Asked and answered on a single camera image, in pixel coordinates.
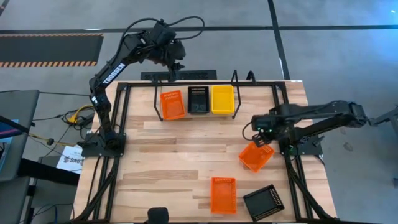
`yellow basket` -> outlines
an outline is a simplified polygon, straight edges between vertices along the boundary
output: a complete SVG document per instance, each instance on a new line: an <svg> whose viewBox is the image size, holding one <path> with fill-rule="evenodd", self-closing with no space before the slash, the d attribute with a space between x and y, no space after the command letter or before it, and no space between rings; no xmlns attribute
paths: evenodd
<svg viewBox="0 0 398 224"><path fill-rule="evenodd" d="M234 111L234 87L213 85L211 87L211 112L213 114L232 114Z"/></svg>

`black plastic basket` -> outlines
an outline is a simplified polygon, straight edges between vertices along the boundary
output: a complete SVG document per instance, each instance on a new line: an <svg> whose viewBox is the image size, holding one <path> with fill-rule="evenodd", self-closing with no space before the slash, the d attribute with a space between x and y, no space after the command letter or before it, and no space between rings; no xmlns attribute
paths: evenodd
<svg viewBox="0 0 398 224"><path fill-rule="evenodd" d="M188 86L188 113L207 114L209 112L209 88L207 86Z"/></svg>
<svg viewBox="0 0 398 224"><path fill-rule="evenodd" d="M243 196L243 200L254 222L285 209L272 184Z"/></svg>

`orange basket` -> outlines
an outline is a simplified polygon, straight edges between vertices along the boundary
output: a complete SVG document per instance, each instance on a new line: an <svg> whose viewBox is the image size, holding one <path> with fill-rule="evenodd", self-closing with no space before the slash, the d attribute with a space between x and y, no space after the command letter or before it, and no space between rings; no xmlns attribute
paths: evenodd
<svg viewBox="0 0 398 224"><path fill-rule="evenodd" d="M184 102L182 101L181 90L170 91L160 94L163 118L173 120L185 116Z"/></svg>
<svg viewBox="0 0 398 224"><path fill-rule="evenodd" d="M235 178L211 178L211 212L219 214L236 214Z"/></svg>
<svg viewBox="0 0 398 224"><path fill-rule="evenodd" d="M256 143L250 142L239 154L239 160L253 172L259 172L274 152L274 149L267 145L257 147Z"/></svg>

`gray floor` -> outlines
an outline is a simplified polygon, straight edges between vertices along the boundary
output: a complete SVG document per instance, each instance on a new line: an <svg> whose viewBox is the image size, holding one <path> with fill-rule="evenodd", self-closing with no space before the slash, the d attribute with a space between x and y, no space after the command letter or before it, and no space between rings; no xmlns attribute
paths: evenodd
<svg viewBox="0 0 398 224"><path fill-rule="evenodd" d="M397 24L394 0L274 0L280 26ZM0 30L123 28L142 17L174 21L202 16L209 26L271 26L266 0L89 1L10 0ZM195 26L187 22L181 26ZM108 60L121 34L106 34L98 66L85 68L1 68L1 90L39 89L88 93L88 80ZM178 35L190 35L182 32ZM281 31L290 77L303 80L310 104L351 100L375 117L398 103L398 30ZM184 43L190 70L217 69L220 79L237 69L253 70L257 79L282 79L273 31L205 32ZM137 80L140 72L159 71L152 63L132 65L119 77ZM75 109L86 97L41 95L36 118ZM66 126L43 121L35 133L59 138ZM396 223L398 139L389 124L378 128L341 128L322 142L326 171L338 216L344 220ZM69 131L64 141L76 142ZM37 159L48 149L29 141L25 157Z"/></svg>

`hazard stripe tape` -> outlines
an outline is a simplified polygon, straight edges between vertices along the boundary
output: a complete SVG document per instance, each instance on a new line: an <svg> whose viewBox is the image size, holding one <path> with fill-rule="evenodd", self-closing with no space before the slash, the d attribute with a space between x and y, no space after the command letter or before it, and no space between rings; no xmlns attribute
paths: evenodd
<svg viewBox="0 0 398 224"><path fill-rule="evenodd" d="M0 37L71 37L71 36L104 36L104 34L0 34Z"/></svg>
<svg viewBox="0 0 398 224"><path fill-rule="evenodd" d="M85 67L95 66L97 62L0 62L0 68L28 68L28 67Z"/></svg>

